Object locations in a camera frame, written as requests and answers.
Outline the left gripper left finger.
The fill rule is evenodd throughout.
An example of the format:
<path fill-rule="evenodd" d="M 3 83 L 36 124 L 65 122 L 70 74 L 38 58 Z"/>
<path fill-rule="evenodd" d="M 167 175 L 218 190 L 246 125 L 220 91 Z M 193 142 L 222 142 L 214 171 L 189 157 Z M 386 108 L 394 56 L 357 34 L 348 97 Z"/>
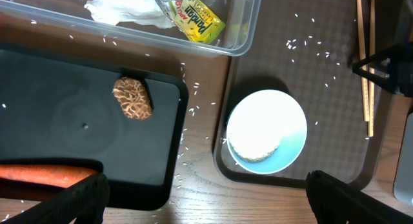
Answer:
<path fill-rule="evenodd" d="M 107 177 L 103 173 L 95 173 L 3 223 L 102 224 L 109 197 Z"/>

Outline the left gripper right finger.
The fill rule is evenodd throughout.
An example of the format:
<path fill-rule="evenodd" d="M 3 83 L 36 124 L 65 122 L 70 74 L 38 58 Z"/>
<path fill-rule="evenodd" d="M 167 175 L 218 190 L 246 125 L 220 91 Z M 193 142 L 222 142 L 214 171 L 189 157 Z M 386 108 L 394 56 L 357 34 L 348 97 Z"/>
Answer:
<path fill-rule="evenodd" d="M 306 194 L 319 224 L 412 224 L 412 217 L 320 170 L 307 175 Z"/>

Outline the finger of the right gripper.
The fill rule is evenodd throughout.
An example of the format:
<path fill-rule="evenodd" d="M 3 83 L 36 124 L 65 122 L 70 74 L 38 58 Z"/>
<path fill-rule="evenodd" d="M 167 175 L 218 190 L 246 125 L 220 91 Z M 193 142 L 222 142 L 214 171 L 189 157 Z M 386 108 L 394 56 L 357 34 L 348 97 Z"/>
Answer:
<path fill-rule="evenodd" d="M 352 72 L 373 82 L 387 92 L 396 91 L 393 57 L 396 47 L 390 47 L 352 64 Z"/>

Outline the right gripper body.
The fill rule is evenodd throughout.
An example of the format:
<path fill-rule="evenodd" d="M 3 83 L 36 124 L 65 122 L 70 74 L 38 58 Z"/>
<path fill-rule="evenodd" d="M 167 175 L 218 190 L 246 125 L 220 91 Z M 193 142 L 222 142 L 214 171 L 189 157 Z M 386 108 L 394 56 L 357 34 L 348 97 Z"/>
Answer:
<path fill-rule="evenodd" d="M 392 41 L 390 78 L 395 93 L 412 97 L 412 0 L 385 0 L 390 10 Z"/>

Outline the wooden chopstick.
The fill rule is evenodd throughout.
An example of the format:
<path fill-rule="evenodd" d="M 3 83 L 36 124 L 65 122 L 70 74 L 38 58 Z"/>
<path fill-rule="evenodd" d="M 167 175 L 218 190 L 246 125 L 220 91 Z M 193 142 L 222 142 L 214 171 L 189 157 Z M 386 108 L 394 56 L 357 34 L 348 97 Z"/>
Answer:
<path fill-rule="evenodd" d="M 370 1 L 370 41 L 369 41 L 369 54 L 372 56 L 375 54 L 376 49 L 376 12 L 375 12 L 375 0 Z M 368 136 L 374 136 L 374 98 L 375 98 L 375 84 L 371 81 L 368 82 L 369 91 L 369 105 L 370 105 L 370 121 L 368 122 Z"/>
<path fill-rule="evenodd" d="M 360 60 L 366 58 L 365 51 L 365 34 L 363 26 L 363 11 L 361 0 L 356 0 L 356 10 L 357 10 L 357 24 L 358 24 L 358 45 L 359 45 L 359 58 Z M 363 116 L 364 121 L 370 121 L 369 112 L 369 102 L 368 102 L 368 81 L 366 78 L 361 78 L 361 89 L 362 89 L 362 102 L 363 102 Z"/>

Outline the orange carrot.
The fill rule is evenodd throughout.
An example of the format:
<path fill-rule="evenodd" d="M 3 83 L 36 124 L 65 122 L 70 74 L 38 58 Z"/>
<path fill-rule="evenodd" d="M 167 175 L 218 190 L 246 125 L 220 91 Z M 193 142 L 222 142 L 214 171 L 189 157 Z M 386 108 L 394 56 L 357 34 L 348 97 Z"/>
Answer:
<path fill-rule="evenodd" d="M 1 165 L 1 179 L 68 188 L 97 173 L 66 165 Z"/>

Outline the light blue rice bowl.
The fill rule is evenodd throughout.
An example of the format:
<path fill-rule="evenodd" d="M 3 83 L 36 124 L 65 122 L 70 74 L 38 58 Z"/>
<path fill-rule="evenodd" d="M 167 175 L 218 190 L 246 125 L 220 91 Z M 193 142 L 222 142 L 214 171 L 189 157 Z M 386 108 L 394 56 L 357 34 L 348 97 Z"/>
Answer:
<path fill-rule="evenodd" d="M 254 174 L 273 174 L 298 158 L 307 130 L 305 113 L 292 96 L 279 90 L 260 90 L 231 110 L 226 141 L 241 168 Z"/>

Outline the brown food scrap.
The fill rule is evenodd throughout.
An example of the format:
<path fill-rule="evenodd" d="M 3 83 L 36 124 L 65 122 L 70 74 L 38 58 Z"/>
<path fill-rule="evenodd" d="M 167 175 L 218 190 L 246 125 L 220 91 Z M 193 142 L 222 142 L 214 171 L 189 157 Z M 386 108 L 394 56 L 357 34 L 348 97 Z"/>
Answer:
<path fill-rule="evenodd" d="M 124 115 L 129 119 L 148 119 L 152 115 L 150 97 L 140 80 L 121 77 L 112 90 Z"/>

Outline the white napkin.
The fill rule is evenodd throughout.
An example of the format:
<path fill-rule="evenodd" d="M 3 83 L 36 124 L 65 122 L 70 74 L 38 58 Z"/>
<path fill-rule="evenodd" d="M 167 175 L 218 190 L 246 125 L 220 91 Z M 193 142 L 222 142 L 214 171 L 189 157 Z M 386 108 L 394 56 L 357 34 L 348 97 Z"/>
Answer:
<path fill-rule="evenodd" d="M 84 5 L 94 21 L 109 25 L 133 22 L 166 29 L 175 24 L 160 9 L 156 0 L 91 0 Z"/>

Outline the green yellow snack wrapper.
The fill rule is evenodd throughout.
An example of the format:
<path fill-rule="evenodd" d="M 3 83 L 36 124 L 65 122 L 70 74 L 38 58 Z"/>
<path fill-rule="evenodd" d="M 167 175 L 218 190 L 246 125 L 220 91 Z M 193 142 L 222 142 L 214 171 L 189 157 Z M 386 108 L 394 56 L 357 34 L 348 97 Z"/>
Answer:
<path fill-rule="evenodd" d="M 226 24 L 201 0 L 155 1 L 190 41 L 209 45 L 226 27 Z"/>

